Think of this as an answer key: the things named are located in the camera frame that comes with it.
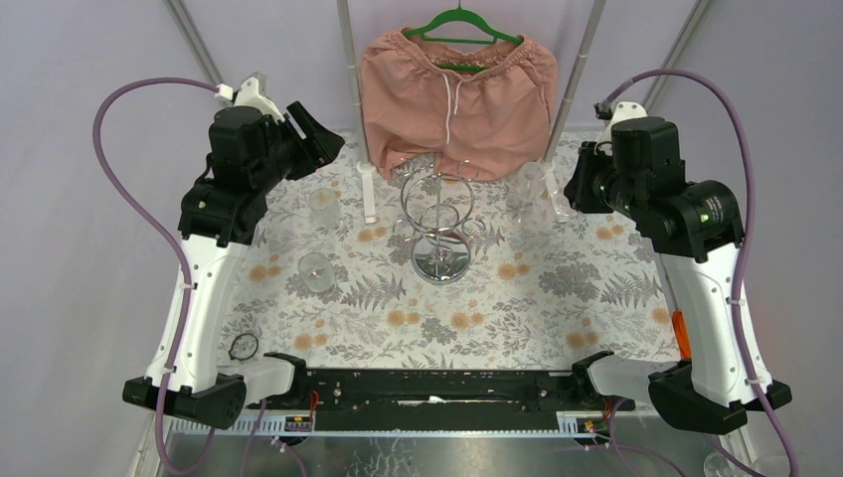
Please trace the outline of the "chrome wine glass rack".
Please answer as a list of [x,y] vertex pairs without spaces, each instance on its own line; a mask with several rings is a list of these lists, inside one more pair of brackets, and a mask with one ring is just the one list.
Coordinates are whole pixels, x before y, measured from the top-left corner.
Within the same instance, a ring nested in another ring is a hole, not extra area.
[[410,264],[424,281],[445,285],[461,279],[474,258],[473,243],[487,230],[475,216],[472,180],[442,172],[429,154],[418,155],[396,170],[402,181],[401,215],[394,229],[411,230]]

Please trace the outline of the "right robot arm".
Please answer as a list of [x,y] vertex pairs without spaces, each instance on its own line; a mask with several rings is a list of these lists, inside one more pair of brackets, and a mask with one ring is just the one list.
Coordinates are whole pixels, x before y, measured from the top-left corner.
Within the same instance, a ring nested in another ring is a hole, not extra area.
[[725,435],[752,411],[792,399],[759,351],[736,269],[745,248],[739,203],[724,184],[690,182],[676,125],[661,117],[609,123],[581,146],[565,187],[583,214],[616,212],[632,220],[656,255],[669,306],[682,314],[691,353],[649,362],[601,352],[577,362],[572,400],[594,409],[608,397],[652,405],[674,428]]

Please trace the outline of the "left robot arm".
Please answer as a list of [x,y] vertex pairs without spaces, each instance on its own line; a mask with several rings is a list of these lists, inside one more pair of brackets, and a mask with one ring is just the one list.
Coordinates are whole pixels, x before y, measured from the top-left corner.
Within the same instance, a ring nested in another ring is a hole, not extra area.
[[253,363],[218,364],[222,325],[235,278],[281,181],[331,164],[343,138],[298,101],[280,117],[249,105],[218,111],[209,128],[206,169],[181,201],[179,244],[190,277],[177,279],[159,349],[141,377],[125,382],[124,402],[215,429],[273,397],[295,408],[308,395],[305,363],[267,353]]

